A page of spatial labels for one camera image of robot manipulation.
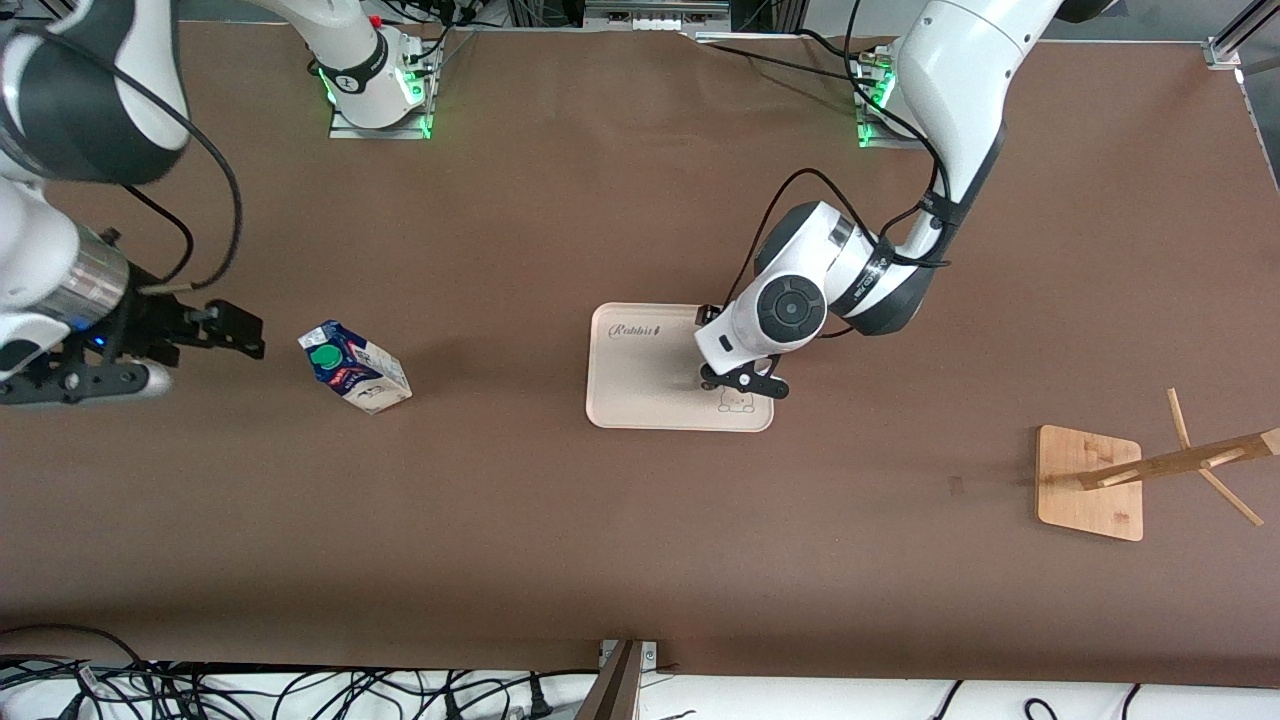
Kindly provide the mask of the aluminium frame with white strip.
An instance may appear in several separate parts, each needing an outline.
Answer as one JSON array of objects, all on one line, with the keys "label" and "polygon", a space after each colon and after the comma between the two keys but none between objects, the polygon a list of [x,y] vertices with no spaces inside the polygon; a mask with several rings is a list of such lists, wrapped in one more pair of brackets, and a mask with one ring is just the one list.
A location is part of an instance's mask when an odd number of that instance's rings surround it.
[{"label": "aluminium frame with white strip", "polygon": [[777,35],[803,28],[812,0],[486,0],[508,27],[671,31],[692,37]]}]

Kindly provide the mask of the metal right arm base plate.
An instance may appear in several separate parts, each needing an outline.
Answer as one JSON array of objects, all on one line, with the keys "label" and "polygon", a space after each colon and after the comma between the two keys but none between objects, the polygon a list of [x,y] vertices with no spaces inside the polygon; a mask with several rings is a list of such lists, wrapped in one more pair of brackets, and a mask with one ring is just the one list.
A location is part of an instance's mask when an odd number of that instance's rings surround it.
[{"label": "metal right arm base plate", "polygon": [[332,104],[330,138],[424,140],[433,132],[442,49],[390,26],[378,29],[381,64],[319,76]]}]

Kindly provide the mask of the cream rabbit print tray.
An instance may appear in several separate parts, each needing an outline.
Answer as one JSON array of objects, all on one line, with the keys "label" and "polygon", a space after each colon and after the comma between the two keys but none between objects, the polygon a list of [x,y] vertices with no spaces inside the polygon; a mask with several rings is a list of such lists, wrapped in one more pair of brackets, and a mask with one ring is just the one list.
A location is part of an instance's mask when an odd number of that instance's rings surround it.
[{"label": "cream rabbit print tray", "polygon": [[756,433],[774,402],[704,388],[696,305],[603,304],[593,314],[585,410],[596,427]]}]

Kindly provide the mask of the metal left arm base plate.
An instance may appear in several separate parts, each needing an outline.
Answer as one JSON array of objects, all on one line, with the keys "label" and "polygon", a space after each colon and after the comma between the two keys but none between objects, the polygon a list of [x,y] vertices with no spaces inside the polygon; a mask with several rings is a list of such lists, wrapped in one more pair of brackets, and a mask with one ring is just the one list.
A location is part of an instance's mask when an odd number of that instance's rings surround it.
[{"label": "metal left arm base plate", "polygon": [[861,147],[923,150],[923,143],[910,129],[890,118],[887,109],[914,124],[913,113],[899,91],[897,50],[900,42],[882,44],[858,54],[858,64],[851,65],[855,79],[870,99],[855,97],[858,137]]}]

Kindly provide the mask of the aluminium corner profile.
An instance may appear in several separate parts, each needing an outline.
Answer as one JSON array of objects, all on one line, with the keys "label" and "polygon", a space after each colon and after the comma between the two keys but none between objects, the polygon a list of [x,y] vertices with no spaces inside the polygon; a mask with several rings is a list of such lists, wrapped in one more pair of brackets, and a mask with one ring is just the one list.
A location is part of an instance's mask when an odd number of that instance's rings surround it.
[{"label": "aluminium corner profile", "polygon": [[1234,73],[1280,190],[1280,0],[1249,0],[1202,49],[1208,68]]}]

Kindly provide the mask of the blue white milk carton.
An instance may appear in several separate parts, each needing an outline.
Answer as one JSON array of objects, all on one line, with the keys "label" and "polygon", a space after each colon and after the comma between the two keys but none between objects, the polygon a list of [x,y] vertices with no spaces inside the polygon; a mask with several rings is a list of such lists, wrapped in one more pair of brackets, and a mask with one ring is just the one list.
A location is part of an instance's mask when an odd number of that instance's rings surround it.
[{"label": "blue white milk carton", "polygon": [[297,342],[316,380],[369,415],[413,395],[398,359],[339,322],[326,320]]}]

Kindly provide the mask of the wooden cup rack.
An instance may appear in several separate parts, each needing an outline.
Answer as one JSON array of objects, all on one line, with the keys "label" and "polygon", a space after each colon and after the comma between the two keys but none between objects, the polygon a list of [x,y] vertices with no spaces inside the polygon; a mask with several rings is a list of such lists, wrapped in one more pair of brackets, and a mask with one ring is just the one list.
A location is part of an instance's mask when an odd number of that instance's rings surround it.
[{"label": "wooden cup rack", "polygon": [[1280,427],[1194,445],[1178,391],[1166,391],[1179,448],[1147,457],[1135,441],[1057,425],[1036,432],[1036,519],[1116,541],[1144,537],[1144,487],[1196,474],[1252,527],[1265,520],[1217,477],[1216,469],[1280,456]]}]

